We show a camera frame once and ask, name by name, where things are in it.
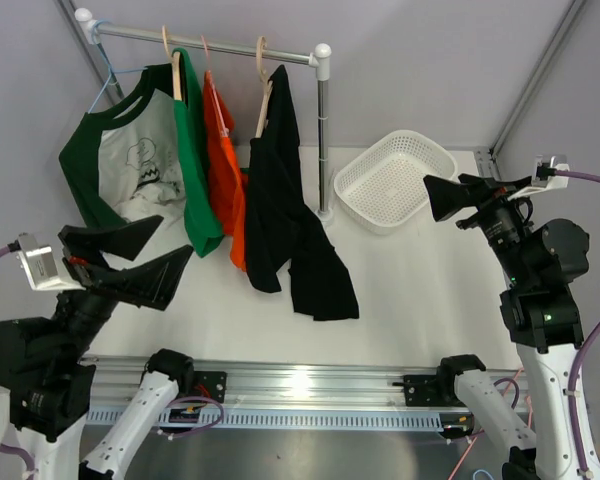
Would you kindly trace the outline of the green t shirt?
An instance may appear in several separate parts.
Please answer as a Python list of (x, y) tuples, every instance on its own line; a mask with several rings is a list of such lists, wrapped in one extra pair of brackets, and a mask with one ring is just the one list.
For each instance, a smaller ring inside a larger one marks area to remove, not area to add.
[(184, 225), (195, 253), (204, 258), (222, 242), (224, 232), (214, 213), (208, 186), (210, 166), (202, 89), (188, 52), (179, 54), (180, 99), (174, 99), (178, 158), (186, 194)]

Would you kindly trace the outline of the orange t shirt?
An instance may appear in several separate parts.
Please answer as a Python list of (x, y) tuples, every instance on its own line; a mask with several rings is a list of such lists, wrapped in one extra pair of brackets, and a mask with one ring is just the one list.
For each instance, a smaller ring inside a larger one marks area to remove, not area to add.
[(225, 235), (232, 238), (230, 259), (234, 266), (246, 271), (245, 216), (248, 175), (238, 163), (230, 138), (234, 120), (220, 93), (215, 88), (210, 70), (204, 74), (204, 122), (210, 161), (208, 182), (211, 206)]

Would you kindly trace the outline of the black t shirt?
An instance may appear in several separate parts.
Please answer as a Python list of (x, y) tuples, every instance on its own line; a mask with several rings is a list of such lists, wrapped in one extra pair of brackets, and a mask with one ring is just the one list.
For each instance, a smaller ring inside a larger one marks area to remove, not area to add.
[(315, 321), (357, 319), (359, 304), (349, 271), (303, 196), (300, 137), (286, 68), (271, 74), (267, 124), (250, 141), (245, 214), (246, 272), (264, 293), (282, 291), (288, 265), (296, 313)]

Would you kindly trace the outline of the beige hanger of black shirt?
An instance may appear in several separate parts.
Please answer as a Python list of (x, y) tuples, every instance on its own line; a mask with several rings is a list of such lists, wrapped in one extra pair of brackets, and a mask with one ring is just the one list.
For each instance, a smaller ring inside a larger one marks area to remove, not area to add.
[(254, 137), (260, 138), (264, 131), (266, 121), (267, 121), (267, 109), (269, 104), (269, 99), (273, 90), (273, 84), (270, 80), (270, 76), (267, 73), (267, 70), (263, 64), (264, 51), (267, 48), (267, 41), (264, 36), (259, 36), (256, 42), (256, 68), (259, 76), (259, 80), (262, 87), (262, 101), (258, 116), (258, 121), (256, 125), (256, 132)]

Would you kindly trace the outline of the beige hanger of green shirt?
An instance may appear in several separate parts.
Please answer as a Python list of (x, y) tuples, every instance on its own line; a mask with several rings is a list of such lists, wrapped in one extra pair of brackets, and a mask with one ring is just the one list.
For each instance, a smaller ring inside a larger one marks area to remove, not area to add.
[(175, 101), (182, 100), (182, 86), (181, 86), (181, 74), (180, 74), (180, 52), (174, 51), (170, 48), (170, 36), (165, 25), (161, 28), (162, 42), (166, 55), (169, 57), (171, 65), (172, 75), (172, 90), (173, 98)]

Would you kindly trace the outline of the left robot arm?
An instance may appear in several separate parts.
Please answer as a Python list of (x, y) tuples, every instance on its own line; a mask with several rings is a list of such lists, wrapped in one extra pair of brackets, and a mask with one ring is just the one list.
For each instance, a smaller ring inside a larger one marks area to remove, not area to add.
[(121, 479), (159, 415), (195, 389), (190, 357), (168, 349), (152, 355), (126, 410), (87, 456), (79, 453), (96, 369), (82, 359), (121, 303), (164, 310), (173, 300), (193, 249), (183, 245), (144, 264), (117, 270), (109, 256), (134, 260), (161, 225), (154, 215), (118, 227), (66, 226), (55, 257), (28, 234), (7, 246), (35, 290), (57, 292), (52, 317), (0, 321), (0, 452), (8, 427), (12, 453), (28, 479)]

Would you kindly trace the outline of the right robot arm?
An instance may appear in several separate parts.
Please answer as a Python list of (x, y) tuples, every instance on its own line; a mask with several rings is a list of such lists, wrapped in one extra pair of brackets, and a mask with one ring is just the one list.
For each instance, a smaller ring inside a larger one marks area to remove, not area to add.
[(474, 355), (442, 359), (435, 392), (464, 404), (502, 457), (505, 479), (600, 479), (600, 460), (588, 420), (582, 363), (593, 339), (584, 335), (570, 285), (589, 270), (589, 235), (557, 218), (537, 227), (526, 177), (511, 182), (462, 174), (456, 181), (424, 178), (432, 216), (478, 228), (509, 284), (500, 312), (521, 360), (533, 408), (527, 425), (486, 378)]

